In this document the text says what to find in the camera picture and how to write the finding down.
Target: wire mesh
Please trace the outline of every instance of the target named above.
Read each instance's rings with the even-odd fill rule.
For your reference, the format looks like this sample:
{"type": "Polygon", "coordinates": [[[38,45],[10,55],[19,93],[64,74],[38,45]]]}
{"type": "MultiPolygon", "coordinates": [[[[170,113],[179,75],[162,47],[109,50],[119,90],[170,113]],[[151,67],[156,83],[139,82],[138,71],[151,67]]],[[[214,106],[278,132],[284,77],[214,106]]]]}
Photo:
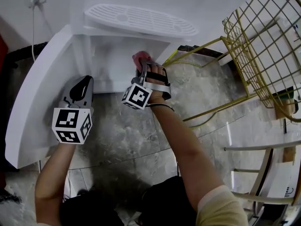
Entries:
{"type": "Polygon", "coordinates": [[[300,103],[301,2],[249,0],[223,21],[226,43],[249,93],[267,108],[300,103]]]}

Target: person's right hand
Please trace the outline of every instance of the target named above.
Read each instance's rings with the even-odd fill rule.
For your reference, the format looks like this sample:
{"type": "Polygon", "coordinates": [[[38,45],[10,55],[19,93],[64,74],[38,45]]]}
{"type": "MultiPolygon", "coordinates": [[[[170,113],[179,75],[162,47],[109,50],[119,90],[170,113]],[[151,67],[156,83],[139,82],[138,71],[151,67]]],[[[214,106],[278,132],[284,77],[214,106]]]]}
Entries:
{"type": "MultiPolygon", "coordinates": [[[[147,71],[148,72],[153,72],[153,73],[158,73],[161,74],[163,76],[166,76],[165,71],[163,70],[163,68],[161,66],[156,66],[156,65],[151,65],[151,66],[147,66],[147,71]]],[[[159,85],[164,85],[164,82],[162,81],[158,81],[155,79],[150,79],[150,78],[146,78],[146,81],[149,83],[153,83],[153,84],[159,84],[159,85]]],[[[158,91],[158,90],[153,90],[150,99],[149,99],[149,103],[165,103],[165,100],[163,99],[163,92],[162,91],[158,91]]]]}

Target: black and white cube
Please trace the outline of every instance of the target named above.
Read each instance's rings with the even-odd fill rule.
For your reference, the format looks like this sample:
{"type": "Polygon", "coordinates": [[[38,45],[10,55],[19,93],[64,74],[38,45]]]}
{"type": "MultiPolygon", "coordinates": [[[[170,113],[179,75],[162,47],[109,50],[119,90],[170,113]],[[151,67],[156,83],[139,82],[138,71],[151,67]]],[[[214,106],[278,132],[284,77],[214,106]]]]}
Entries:
{"type": "Polygon", "coordinates": [[[135,110],[144,110],[149,98],[151,96],[152,90],[144,88],[136,83],[132,84],[131,87],[127,88],[125,91],[121,102],[135,110]]]}
{"type": "Polygon", "coordinates": [[[84,144],[91,127],[90,109],[54,109],[52,130],[61,143],[84,144]]]}

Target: yellow shirt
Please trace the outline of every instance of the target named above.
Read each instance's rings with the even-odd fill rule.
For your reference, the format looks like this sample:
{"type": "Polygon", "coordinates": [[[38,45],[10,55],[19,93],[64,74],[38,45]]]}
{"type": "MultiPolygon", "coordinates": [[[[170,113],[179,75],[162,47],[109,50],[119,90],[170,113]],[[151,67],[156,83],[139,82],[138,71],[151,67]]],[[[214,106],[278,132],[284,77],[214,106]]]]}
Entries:
{"type": "Polygon", "coordinates": [[[196,226],[248,226],[248,220],[236,197],[222,185],[198,203],[196,226]]]}

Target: tile floor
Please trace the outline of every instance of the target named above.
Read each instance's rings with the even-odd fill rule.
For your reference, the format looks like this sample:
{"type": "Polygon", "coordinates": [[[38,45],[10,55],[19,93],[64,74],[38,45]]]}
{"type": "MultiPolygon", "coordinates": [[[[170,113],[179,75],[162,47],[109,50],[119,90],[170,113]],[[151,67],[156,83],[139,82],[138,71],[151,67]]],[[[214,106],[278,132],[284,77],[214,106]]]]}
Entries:
{"type": "MultiPolygon", "coordinates": [[[[187,61],[204,65],[212,58],[191,55],[187,61]]],[[[15,80],[24,77],[30,59],[19,63],[15,80]]],[[[175,64],[167,68],[172,85],[170,105],[181,118],[227,103],[243,96],[241,84],[234,82],[230,68],[213,64],[197,68],[175,64]]],[[[176,175],[176,161],[162,129],[150,109],[133,111],[120,103],[122,94],[99,94],[95,96],[93,122],[85,145],[79,145],[72,159],[66,193],[76,195],[80,189],[97,188],[116,205],[117,212],[126,224],[135,211],[136,201],[144,190],[176,175]]],[[[196,125],[210,115],[188,122],[196,125]]],[[[258,100],[218,113],[204,126],[194,130],[205,152],[226,185],[238,192],[247,192],[254,177],[244,173],[235,175],[231,169],[257,169],[262,152],[225,152],[232,146],[265,145],[300,139],[299,125],[290,125],[283,134],[280,121],[274,111],[267,110],[258,100]]],[[[22,202],[6,202],[0,205],[0,223],[3,225],[33,225],[34,185],[38,176],[33,164],[19,172],[6,174],[7,190],[21,197],[22,202]]]]}

